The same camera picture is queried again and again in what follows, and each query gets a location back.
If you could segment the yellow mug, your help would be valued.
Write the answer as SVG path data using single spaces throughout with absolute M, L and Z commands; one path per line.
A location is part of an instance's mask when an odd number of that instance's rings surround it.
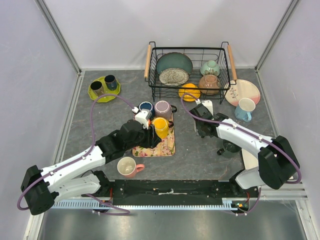
M 152 124 L 155 127 L 156 134 L 161 139 L 165 139 L 169 134 L 169 129 L 174 126 L 174 123 L 172 121 L 169 121 L 163 117 L 154 118 Z

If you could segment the purple mug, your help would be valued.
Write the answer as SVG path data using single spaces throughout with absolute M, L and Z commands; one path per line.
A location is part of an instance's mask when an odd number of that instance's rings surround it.
M 166 120 L 170 120 L 173 113 L 177 112 L 177 107 L 169 104 L 165 100 L 158 101 L 155 106 L 155 116 L 165 118 Z

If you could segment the dark blue mug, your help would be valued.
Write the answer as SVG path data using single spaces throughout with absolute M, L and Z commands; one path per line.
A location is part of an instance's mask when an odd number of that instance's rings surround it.
M 155 116 L 155 108 L 154 108 L 154 105 L 153 103 L 149 102 L 149 101 L 143 101 L 141 102 L 139 105 L 138 105 L 138 109 L 140 111 L 142 110 L 149 110 L 151 112 L 151 114 L 153 116 Z

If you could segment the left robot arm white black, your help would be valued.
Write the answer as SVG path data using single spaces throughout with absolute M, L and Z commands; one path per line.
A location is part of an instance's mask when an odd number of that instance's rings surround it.
M 135 148 L 155 148 L 161 138 L 153 124 L 148 128 L 136 120 L 129 120 L 120 129 L 97 140 L 83 152 L 56 165 L 39 169 L 29 167 L 24 175 L 19 200 L 25 200 L 27 206 L 19 210 L 29 210 L 32 215 L 39 215 L 49 210 L 62 196 L 61 187 L 83 172 L 103 166 L 122 157 L 125 152 Z

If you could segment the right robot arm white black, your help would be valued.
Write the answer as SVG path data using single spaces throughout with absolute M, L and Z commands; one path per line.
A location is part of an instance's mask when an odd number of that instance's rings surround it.
M 258 160 L 258 166 L 236 174 L 235 181 L 229 184 L 229 191 L 235 197 L 242 196 L 247 189 L 267 185 L 274 190 L 281 188 L 294 174 L 302 179 L 300 164 L 289 141 L 279 135 L 276 138 L 249 130 L 228 116 L 213 115 L 202 103 L 189 111 L 201 137 L 217 137 L 246 150 Z

